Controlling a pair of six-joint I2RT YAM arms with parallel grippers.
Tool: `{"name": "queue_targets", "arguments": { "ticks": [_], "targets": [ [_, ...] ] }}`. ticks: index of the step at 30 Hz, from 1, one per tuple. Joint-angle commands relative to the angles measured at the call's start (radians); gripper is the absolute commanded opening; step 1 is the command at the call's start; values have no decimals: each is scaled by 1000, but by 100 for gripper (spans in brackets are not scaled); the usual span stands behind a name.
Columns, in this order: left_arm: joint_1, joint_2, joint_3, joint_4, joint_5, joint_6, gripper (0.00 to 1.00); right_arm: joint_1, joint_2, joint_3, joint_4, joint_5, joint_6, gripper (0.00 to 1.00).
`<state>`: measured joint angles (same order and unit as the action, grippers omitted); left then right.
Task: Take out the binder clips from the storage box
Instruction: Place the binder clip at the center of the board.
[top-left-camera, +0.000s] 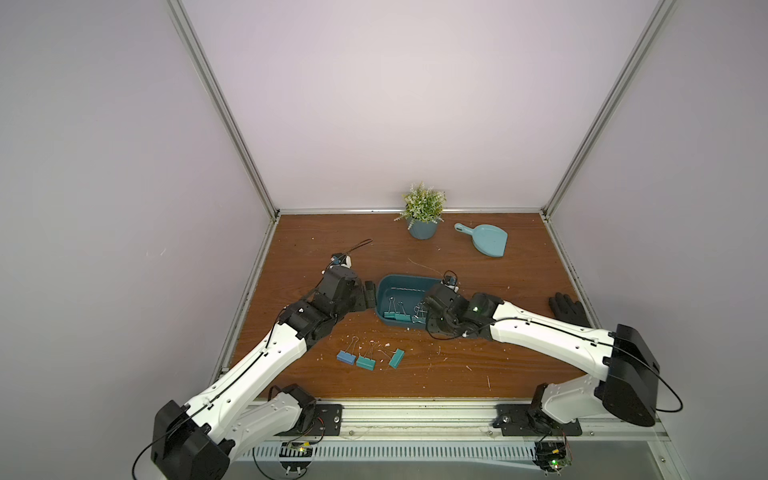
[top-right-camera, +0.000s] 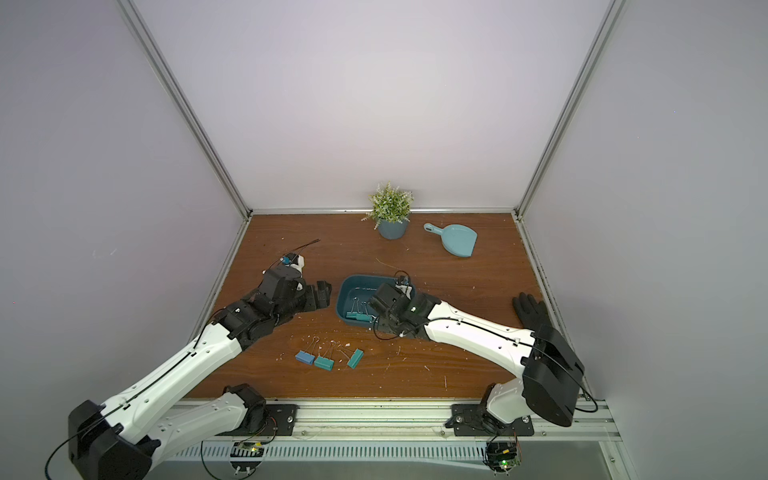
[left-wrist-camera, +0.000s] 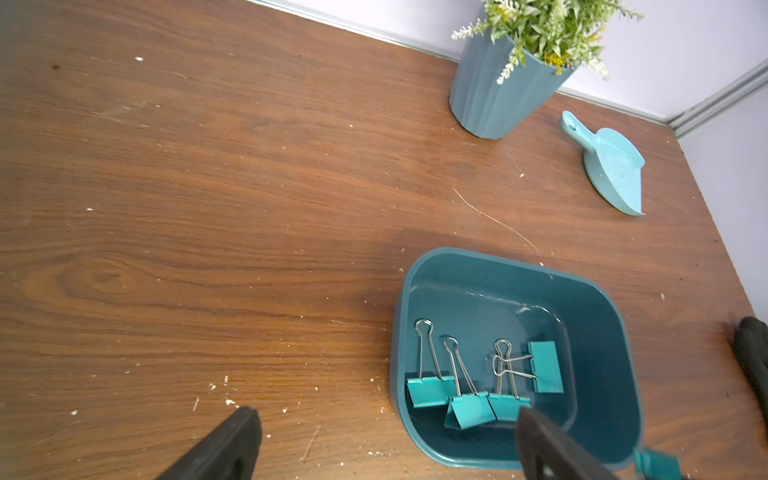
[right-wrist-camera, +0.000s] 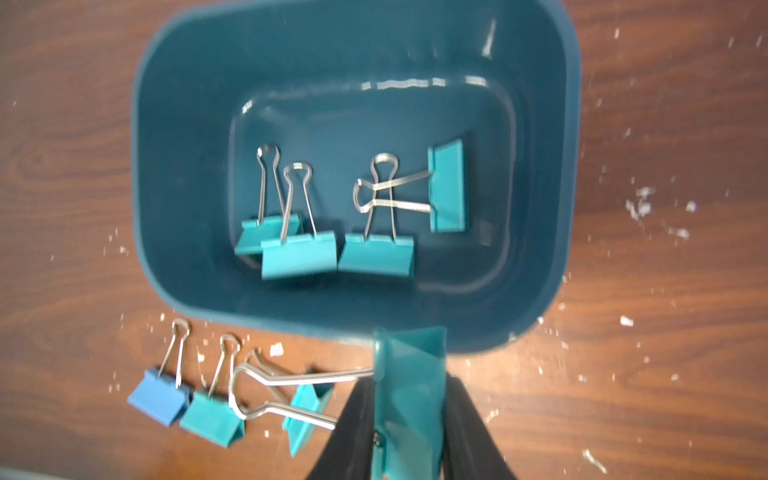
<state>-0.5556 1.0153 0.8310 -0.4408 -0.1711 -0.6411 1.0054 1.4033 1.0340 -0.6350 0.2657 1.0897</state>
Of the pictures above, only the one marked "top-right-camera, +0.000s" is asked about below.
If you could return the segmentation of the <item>teal plastic storage box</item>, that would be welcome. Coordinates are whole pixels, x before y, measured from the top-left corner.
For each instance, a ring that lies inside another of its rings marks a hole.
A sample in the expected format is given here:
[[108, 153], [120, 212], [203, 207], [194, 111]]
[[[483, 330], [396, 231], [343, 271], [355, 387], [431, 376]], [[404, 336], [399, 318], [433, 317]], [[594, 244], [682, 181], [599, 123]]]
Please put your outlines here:
[[370, 329], [377, 314], [369, 302], [383, 284], [390, 284], [405, 292], [412, 289], [410, 279], [404, 273], [397, 277], [349, 276], [342, 282], [335, 307], [336, 315], [347, 325]]

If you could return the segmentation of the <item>teal binder clip two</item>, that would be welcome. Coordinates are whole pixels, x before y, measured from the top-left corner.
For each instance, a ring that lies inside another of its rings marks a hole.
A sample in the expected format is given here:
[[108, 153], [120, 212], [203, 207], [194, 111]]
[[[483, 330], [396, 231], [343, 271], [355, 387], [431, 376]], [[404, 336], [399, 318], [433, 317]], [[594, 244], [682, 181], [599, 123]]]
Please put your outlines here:
[[339, 351], [346, 357], [347, 366], [351, 369], [356, 369], [364, 357], [364, 351], [361, 349], [352, 350], [349, 347], [340, 347]]

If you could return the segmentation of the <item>blue binder clip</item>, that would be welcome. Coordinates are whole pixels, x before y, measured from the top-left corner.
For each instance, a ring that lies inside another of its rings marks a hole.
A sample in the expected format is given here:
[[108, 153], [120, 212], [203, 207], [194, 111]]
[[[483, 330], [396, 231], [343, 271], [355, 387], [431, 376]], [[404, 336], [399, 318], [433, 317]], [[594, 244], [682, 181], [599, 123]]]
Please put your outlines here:
[[318, 359], [320, 341], [319, 336], [313, 336], [309, 343], [298, 351], [295, 359], [302, 364], [312, 366]]

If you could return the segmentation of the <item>teal binder clip one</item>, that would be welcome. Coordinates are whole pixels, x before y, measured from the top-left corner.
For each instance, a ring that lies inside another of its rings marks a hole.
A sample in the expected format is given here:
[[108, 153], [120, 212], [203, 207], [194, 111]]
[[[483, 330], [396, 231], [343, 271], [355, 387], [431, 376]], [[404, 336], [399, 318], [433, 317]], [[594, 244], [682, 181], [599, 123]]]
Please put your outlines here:
[[332, 371], [335, 366], [335, 360], [333, 359], [334, 349], [334, 343], [327, 347], [319, 347], [314, 360], [314, 366], [325, 371]]

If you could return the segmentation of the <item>teal binder clip three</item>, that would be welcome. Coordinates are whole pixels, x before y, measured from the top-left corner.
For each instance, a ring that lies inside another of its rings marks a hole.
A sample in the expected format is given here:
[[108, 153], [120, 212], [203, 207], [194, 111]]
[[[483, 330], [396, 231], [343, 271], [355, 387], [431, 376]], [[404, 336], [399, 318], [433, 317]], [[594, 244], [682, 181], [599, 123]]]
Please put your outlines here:
[[368, 309], [368, 303], [361, 300], [359, 297], [353, 298], [349, 310], [345, 313], [345, 318], [366, 323], [371, 323], [374, 320], [374, 316]]

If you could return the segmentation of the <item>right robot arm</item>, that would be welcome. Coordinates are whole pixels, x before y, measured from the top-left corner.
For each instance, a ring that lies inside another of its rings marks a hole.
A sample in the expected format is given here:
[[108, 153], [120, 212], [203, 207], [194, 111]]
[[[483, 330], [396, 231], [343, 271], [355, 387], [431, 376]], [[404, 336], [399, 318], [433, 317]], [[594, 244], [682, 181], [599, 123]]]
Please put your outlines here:
[[531, 330], [497, 324], [410, 286], [384, 284], [369, 304], [378, 332], [452, 345], [513, 375], [487, 388], [477, 413], [460, 415], [465, 425], [500, 434], [530, 415], [560, 427], [573, 424], [584, 365], [552, 326]]

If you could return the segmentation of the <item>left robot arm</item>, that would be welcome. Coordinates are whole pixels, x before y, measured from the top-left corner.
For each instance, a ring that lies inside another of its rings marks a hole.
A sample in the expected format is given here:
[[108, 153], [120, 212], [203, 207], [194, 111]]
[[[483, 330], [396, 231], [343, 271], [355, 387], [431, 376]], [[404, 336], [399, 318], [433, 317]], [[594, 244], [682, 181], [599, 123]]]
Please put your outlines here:
[[68, 417], [68, 458], [84, 479], [142, 479], [178, 452], [221, 433], [258, 433], [265, 399], [250, 385], [184, 413], [171, 408], [221, 365], [299, 313], [324, 309], [332, 286], [309, 284], [299, 266], [266, 270], [259, 286], [215, 311], [200, 335], [109, 399], [86, 400]]

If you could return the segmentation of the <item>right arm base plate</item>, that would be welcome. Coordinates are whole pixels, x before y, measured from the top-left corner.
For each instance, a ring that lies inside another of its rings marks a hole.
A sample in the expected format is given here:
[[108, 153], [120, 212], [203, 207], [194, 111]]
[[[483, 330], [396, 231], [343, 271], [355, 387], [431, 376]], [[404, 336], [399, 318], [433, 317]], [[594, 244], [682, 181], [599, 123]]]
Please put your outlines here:
[[451, 416], [444, 427], [459, 437], [531, 437], [534, 435], [529, 416], [518, 418], [512, 423], [502, 423], [486, 413], [479, 404], [458, 403], [451, 405]]

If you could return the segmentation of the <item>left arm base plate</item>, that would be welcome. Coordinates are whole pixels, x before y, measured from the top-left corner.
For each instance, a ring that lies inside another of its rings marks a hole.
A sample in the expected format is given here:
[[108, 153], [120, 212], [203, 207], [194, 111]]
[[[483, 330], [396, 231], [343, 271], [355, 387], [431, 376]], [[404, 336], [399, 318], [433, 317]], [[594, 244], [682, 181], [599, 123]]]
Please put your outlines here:
[[266, 404], [249, 409], [232, 436], [288, 437], [293, 434], [299, 407], [296, 404]]

